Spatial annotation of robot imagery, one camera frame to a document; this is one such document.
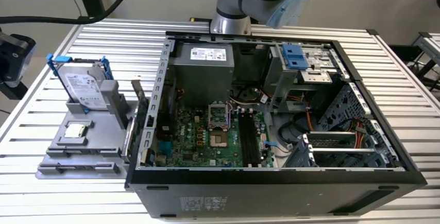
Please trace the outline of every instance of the slotted metal table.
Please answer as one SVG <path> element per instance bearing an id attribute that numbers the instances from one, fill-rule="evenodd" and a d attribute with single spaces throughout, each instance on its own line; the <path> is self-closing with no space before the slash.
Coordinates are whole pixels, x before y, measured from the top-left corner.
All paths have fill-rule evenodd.
<path id="1" fill-rule="evenodd" d="M 127 99 L 140 77 L 151 95 L 166 31 L 208 32 L 208 23 L 107 19 L 75 26 L 55 55 L 107 56 Z M 38 180 L 34 173 L 62 123 L 68 98 L 46 67 L 0 128 L 3 223 L 440 223 L 440 104 L 380 36 L 367 30 L 254 25 L 255 36 L 339 40 L 428 185 L 360 217 L 151 219 L 124 180 Z"/>

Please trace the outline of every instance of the power supply label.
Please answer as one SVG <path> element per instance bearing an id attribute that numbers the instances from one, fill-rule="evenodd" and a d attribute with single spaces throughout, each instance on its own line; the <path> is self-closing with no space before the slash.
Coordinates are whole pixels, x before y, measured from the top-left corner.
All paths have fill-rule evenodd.
<path id="1" fill-rule="evenodd" d="M 227 49 L 219 48 L 194 48 L 191 49 L 191 60 L 226 61 Z"/>
<path id="2" fill-rule="evenodd" d="M 183 211 L 226 210 L 228 197 L 180 197 Z"/>
<path id="3" fill-rule="evenodd" d="M 64 75 L 79 102 L 90 109 L 107 109 L 104 97 L 95 78 L 90 75 Z"/>

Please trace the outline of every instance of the black computer case frame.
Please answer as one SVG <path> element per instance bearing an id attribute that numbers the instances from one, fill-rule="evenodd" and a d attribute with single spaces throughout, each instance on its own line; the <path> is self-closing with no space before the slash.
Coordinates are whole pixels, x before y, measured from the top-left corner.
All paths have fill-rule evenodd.
<path id="1" fill-rule="evenodd" d="M 167 32 L 167 40 L 190 43 L 206 43 L 202 38 L 207 37 L 211 42 L 222 39 L 223 43 L 234 43 L 235 38 L 240 38 L 262 43 L 304 41 L 331 44 L 406 170 L 138 170 L 135 151 L 126 187 L 136 191 L 152 217 L 362 215 L 427 185 L 338 41 Z M 219 201 L 220 204 L 215 210 L 207 211 L 198 209 L 200 201 Z"/>

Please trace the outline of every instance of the motherboard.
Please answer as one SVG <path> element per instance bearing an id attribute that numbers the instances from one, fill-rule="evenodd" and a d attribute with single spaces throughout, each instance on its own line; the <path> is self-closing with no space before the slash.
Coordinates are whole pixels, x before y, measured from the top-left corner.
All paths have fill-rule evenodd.
<path id="1" fill-rule="evenodd" d="M 176 123 L 172 141 L 159 142 L 158 166 L 274 167 L 262 113 L 214 104 L 180 108 Z"/>

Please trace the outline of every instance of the blue plastic clip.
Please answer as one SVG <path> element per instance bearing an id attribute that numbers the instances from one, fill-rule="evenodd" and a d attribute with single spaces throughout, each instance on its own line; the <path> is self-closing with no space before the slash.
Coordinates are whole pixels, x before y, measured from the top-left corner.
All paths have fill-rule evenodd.
<path id="1" fill-rule="evenodd" d="M 56 62 L 56 63 L 70 63 L 72 60 L 74 60 L 72 57 L 56 56 L 56 58 L 54 59 L 54 62 Z"/>
<path id="2" fill-rule="evenodd" d="M 288 63 L 288 69 L 291 70 L 307 70 L 310 64 L 304 58 L 303 49 L 299 45 L 283 45 L 282 54 L 286 62 Z"/>
<path id="3" fill-rule="evenodd" d="M 54 75 L 58 77 L 59 76 L 59 74 L 58 74 L 58 70 L 56 70 L 56 67 L 55 67 L 55 65 L 54 65 L 54 61 L 52 61 L 52 58 L 54 58 L 54 54 L 52 53 L 50 53 L 48 55 L 47 55 L 47 64 L 48 64 L 48 67 L 50 67 L 50 69 L 52 70 L 52 72 L 54 72 Z"/>
<path id="4" fill-rule="evenodd" d="M 278 144 L 276 143 L 271 143 L 270 141 L 264 141 L 264 144 L 268 144 L 270 146 L 278 147 Z"/>
<path id="5" fill-rule="evenodd" d="M 99 61 L 104 65 L 104 73 L 106 73 L 107 79 L 108 80 L 114 80 L 114 74 L 112 74 L 112 69 L 111 69 L 111 62 L 108 61 L 108 59 L 106 58 L 106 56 L 103 56 L 103 58 Z"/>

